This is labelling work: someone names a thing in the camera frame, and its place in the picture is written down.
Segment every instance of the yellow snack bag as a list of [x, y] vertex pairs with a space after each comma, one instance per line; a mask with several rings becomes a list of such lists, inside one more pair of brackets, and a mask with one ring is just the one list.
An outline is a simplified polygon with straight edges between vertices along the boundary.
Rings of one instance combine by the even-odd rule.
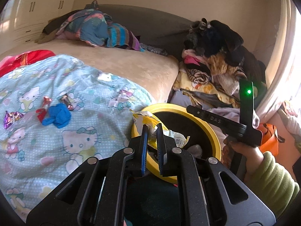
[[[149, 111], [133, 112], [133, 119], [139, 135], [142, 133], [143, 125], [146, 124], [148, 126], [148, 144], [154, 149], [157, 149], [157, 124], [162, 122]], [[176, 133], [172, 130], [169, 130], [163, 123], [162, 129], [164, 135], [175, 139], [178, 147], [183, 148], [187, 144], [189, 137], [186, 139], [181, 133]]]

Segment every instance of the green sleeve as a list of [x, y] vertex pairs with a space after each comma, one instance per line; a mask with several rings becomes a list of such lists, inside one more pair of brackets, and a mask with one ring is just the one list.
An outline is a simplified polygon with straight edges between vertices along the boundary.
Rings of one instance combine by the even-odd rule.
[[246, 184], [278, 218], [299, 192], [289, 172], [275, 162], [270, 152]]

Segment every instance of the light blue blanket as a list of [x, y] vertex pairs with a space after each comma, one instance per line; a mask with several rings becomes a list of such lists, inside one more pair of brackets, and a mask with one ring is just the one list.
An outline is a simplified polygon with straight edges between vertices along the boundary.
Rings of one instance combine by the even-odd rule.
[[[58, 129], [43, 126], [35, 112], [43, 97], [59, 103], [67, 94], [74, 111]], [[25, 221], [29, 211], [90, 156], [110, 157], [128, 145], [129, 109], [153, 103], [139, 85], [58, 55], [0, 78], [0, 118], [24, 113], [7, 130], [0, 126], [0, 189]]]

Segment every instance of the human hand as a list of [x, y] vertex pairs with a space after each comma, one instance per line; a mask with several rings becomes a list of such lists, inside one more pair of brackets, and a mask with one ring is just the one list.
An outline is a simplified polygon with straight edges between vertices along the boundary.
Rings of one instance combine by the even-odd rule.
[[244, 182], [248, 182], [250, 177], [259, 168], [263, 161], [263, 154], [258, 147], [254, 148], [241, 142], [224, 140], [225, 147], [223, 148], [223, 164], [230, 168], [232, 159], [230, 158], [230, 147], [237, 153], [246, 157], [246, 175]]

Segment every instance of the blue glove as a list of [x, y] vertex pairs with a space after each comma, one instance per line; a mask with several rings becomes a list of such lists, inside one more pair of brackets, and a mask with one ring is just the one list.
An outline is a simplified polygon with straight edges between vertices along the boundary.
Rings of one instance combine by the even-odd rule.
[[53, 123], [53, 125], [55, 125], [57, 128], [62, 128], [67, 126], [71, 119], [70, 111], [63, 103], [57, 104], [56, 106], [50, 106], [48, 113], [50, 117], [45, 118], [42, 121], [43, 126]]

